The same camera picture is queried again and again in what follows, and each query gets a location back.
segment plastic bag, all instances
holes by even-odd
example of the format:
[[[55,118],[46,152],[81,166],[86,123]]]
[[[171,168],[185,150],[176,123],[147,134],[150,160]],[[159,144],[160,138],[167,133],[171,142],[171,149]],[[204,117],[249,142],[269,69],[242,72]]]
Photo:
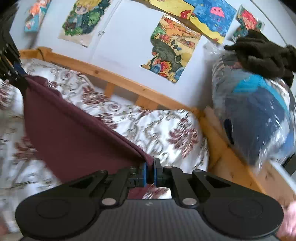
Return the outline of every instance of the plastic bag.
[[[295,152],[295,100],[281,79],[242,69],[234,52],[205,46],[212,60],[212,98],[229,142],[259,170],[265,160],[282,163]]]

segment wooden headboard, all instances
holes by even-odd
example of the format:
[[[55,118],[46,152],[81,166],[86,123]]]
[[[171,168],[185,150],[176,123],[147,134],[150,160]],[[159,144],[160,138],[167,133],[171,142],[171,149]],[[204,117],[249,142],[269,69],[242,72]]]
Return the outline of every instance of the wooden headboard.
[[[208,171],[216,170],[217,164],[227,161],[229,165],[233,162],[240,170],[237,173],[237,178],[233,176],[229,178],[230,181],[238,183],[242,186],[251,188],[253,190],[265,193],[260,183],[256,180],[249,167],[244,166],[242,162],[234,155],[228,144],[221,138],[219,133],[211,125],[211,121],[207,119],[204,111],[201,111],[195,107],[188,107],[179,103],[178,101],[169,98],[155,90],[152,90],[144,85],[141,85],[135,81],[129,80],[123,76],[112,73],[108,70],[100,67],[66,57],[57,53],[53,53],[52,49],[46,47],[39,47],[36,50],[21,50],[21,59],[37,58],[46,62],[54,63],[61,66],[66,66],[71,70],[78,71],[96,77],[96,80],[92,80],[94,85],[98,85],[99,81],[106,81],[107,86],[104,90],[104,94],[107,97],[111,97],[116,86],[129,90],[138,94],[136,105],[141,106],[144,109],[156,110],[159,105],[166,107],[169,110],[185,109],[193,112],[199,119],[200,126],[203,134],[207,137],[209,148],[209,167]]]

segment maroon cloth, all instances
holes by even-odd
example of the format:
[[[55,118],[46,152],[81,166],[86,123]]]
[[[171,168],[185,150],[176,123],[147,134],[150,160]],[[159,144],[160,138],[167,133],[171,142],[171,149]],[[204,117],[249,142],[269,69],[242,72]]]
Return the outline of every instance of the maroon cloth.
[[[98,118],[62,99],[47,79],[26,76],[27,135],[54,175],[63,183],[97,170],[116,173],[153,158]]]

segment metal screw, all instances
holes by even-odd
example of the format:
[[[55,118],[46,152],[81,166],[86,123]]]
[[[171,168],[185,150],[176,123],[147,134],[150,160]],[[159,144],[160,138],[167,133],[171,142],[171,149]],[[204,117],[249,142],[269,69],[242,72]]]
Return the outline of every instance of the metal screw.
[[[182,200],[182,203],[188,206],[193,206],[197,203],[197,201],[194,198],[187,197]]]
[[[114,198],[104,198],[102,200],[102,204],[104,204],[105,206],[112,206],[116,203],[116,200]]]

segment brown towel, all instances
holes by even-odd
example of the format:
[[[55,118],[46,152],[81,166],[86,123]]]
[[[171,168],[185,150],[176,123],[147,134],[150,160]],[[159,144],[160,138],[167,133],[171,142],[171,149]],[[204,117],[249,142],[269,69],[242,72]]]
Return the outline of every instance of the brown towel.
[[[98,118],[62,99],[47,79],[26,76],[25,128],[42,160],[63,183],[97,170],[110,174],[153,158]]]
[[[244,69],[269,79],[281,78],[292,86],[293,72],[296,72],[296,49],[293,46],[283,48],[270,42],[262,33],[249,30],[246,37],[238,38],[234,45],[224,48],[236,52]]]

